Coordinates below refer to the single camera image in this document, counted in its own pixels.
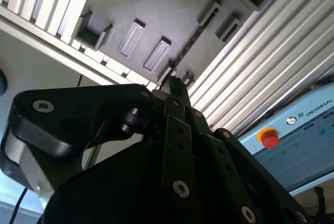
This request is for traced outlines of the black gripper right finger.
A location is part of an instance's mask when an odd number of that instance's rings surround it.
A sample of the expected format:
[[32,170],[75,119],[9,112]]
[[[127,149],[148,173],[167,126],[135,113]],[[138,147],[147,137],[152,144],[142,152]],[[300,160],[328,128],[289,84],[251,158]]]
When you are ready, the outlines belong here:
[[210,130],[176,77],[171,105],[171,192],[187,223],[312,223],[229,131]]

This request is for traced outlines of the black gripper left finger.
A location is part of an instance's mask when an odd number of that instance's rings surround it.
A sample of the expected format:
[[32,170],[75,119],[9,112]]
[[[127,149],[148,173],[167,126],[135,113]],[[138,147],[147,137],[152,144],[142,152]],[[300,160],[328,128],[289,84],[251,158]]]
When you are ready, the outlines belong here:
[[10,108],[1,168],[48,204],[66,181],[126,148],[171,140],[171,112],[171,80],[162,96],[139,84],[24,91]]

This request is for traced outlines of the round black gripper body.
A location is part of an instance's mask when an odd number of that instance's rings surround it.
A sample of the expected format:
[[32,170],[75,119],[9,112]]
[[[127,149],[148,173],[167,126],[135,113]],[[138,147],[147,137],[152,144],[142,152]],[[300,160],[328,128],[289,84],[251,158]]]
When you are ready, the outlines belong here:
[[189,140],[139,142],[61,185],[42,223],[242,223]]

